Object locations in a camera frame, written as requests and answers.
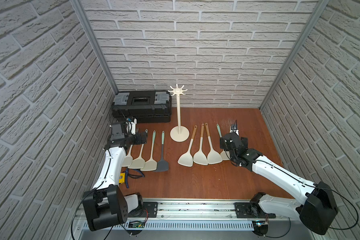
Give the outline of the cream scoop mint handle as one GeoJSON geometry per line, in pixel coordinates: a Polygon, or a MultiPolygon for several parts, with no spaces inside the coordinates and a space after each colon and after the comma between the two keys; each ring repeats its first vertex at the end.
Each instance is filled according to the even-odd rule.
{"type": "Polygon", "coordinates": [[[122,167],[125,168],[125,167],[129,167],[131,164],[132,164],[132,161],[133,161],[133,157],[132,157],[132,148],[133,148],[133,145],[130,146],[129,148],[129,151],[128,151],[128,154],[126,155],[123,163],[122,163],[122,167]]]}

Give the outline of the cream slotted spatula mint handle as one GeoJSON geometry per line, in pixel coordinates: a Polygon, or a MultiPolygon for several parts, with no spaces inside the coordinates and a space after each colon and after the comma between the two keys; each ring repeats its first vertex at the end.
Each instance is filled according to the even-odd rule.
{"type": "Polygon", "coordinates": [[[142,157],[144,145],[141,146],[140,155],[132,161],[132,164],[128,167],[129,169],[142,169],[144,167],[145,160],[142,157]]]}

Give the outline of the cream spatula wooden handle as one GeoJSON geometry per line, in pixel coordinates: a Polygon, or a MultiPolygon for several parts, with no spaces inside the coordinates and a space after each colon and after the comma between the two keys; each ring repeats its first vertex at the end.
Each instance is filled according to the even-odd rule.
{"type": "Polygon", "coordinates": [[[210,145],[210,152],[207,155],[207,162],[209,165],[219,164],[223,161],[223,159],[222,159],[221,155],[217,151],[215,151],[213,148],[208,123],[205,123],[205,127],[206,127],[206,131],[207,131],[209,145],[210,145]]]}
{"type": "Polygon", "coordinates": [[[206,157],[206,155],[203,153],[203,150],[202,150],[202,147],[203,147],[204,128],[205,128],[205,124],[202,124],[202,126],[201,126],[201,136],[200,136],[199,150],[195,153],[195,155],[194,155],[194,157],[193,157],[193,161],[194,161],[194,163],[196,163],[196,164],[203,165],[203,166],[207,166],[207,165],[208,165],[207,157],[206,157]]]}
{"type": "Polygon", "coordinates": [[[193,133],[192,133],[192,137],[191,137],[191,140],[190,140],[188,150],[184,154],[182,154],[180,156],[180,158],[178,159],[178,164],[180,164],[182,166],[185,166],[185,167],[192,167],[193,166],[193,157],[191,155],[191,148],[192,148],[192,144],[193,144],[193,141],[194,141],[194,138],[195,138],[197,128],[198,128],[197,125],[195,125],[194,128],[193,128],[193,133]]]}

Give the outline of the grey spatula mint handle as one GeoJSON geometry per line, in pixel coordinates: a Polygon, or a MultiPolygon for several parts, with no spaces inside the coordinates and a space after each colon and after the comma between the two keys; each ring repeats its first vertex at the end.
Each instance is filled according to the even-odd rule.
{"type": "Polygon", "coordinates": [[[165,132],[162,131],[161,159],[157,162],[157,169],[154,172],[166,172],[169,170],[169,163],[164,159],[165,132]]]}

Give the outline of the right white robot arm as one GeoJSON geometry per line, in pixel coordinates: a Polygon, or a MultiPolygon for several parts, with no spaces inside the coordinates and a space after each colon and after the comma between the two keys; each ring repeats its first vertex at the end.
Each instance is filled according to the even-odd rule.
{"type": "Polygon", "coordinates": [[[338,214],[333,190],[324,182],[314,183],[277,165],[261,152],[248,147],[239,136],[237,124],[220,138],[220,147],[230,154],[233,165],[243,167],[270,180],[288,192],[292,199],[257,193],[248,207],[249,214],[275,214],[299,220],[318,235],[325,235],[338,214]]]}

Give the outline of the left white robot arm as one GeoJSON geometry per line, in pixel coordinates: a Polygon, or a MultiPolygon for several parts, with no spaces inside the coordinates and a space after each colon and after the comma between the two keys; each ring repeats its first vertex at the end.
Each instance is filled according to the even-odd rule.
{"type": "Polygon", "coordinates": [[[83,194],[89,229],[97,231],[124,224],[130,212],[144,210],[141,194],[124,196],[120,187],[120,173],[127,151],[132,145],[147,142],[146,133],[136,131],[137,120],[127,120],[111,125],[112,132],[104,147],[105,162],[93,189],[83,194]]]}

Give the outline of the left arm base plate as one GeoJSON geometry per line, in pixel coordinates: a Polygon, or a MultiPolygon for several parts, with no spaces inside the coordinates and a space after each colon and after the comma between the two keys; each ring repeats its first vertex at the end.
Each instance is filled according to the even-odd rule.
{"type": "Polygon", "coordinates": [[[143,202],[142,209],[138,212],[138,218],[156,218],[158,212],[158,202],[143,202]]]}

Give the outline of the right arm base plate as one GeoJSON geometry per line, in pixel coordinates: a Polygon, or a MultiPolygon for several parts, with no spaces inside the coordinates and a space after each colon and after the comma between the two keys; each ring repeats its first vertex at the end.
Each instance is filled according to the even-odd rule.
{"type": "Polygon", "coordinates": [[[258,204],[252,204],[250,202],[238,202],[234,203],[235,213],[238,219],[275,219],[275,214],[266,214],[258,204]]]}

